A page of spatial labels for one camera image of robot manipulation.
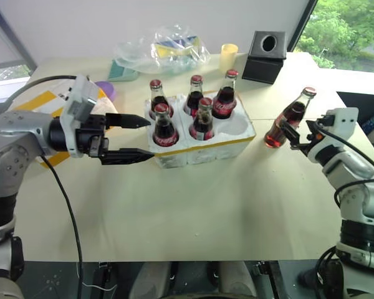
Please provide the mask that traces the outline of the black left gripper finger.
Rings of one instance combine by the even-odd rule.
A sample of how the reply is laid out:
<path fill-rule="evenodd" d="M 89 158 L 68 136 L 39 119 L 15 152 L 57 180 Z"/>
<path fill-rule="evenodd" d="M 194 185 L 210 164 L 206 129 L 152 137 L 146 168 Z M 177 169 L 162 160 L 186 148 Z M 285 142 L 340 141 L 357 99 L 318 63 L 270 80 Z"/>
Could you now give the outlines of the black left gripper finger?
<path fill-rule="evenodd" d="M 140 148 L 120 148 L 104 151 L 99 159 L 102 165 L 126 165 L 144 162 L 154 156 L 154 153 Z"/>
<path fill-rule="evenodd" d="M 106 129 L 110 127 L 121 127 L 126 129 L 137 129 L 150 126 L 151 123 L 146 118 L 138 115 L 107 113 L 105 115 Z"/>

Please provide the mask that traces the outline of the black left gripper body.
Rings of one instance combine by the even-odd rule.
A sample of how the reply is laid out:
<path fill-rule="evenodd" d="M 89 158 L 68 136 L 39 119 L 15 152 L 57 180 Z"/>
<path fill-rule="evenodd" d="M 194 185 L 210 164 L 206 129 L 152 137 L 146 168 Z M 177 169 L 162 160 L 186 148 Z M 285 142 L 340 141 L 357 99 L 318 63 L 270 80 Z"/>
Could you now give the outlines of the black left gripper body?
<path fill-rule="evenodd" d="M 77 149 L 91 158 L 106 159 L 108 154 L 108 139 L 105 115 L 90 115 L 76 129 Z"/>

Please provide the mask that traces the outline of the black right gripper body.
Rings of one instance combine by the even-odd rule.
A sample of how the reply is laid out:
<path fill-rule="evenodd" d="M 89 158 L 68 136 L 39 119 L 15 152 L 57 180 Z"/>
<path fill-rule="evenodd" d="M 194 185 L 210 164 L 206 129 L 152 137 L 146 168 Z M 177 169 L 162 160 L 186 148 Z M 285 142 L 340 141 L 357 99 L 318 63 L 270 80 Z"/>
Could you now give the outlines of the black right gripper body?
<path fill-rule="evenodd" d="M 321 133 L 310 133 L 306 136 L 307 143 L 301 143 L 300 137 L 293 137 L 290 141 L 290 148 L 292 150 L 298 150 L 303 153 L 305 156 L 309 154 L 309 152 L 319 144 L 325 136 Z"/>

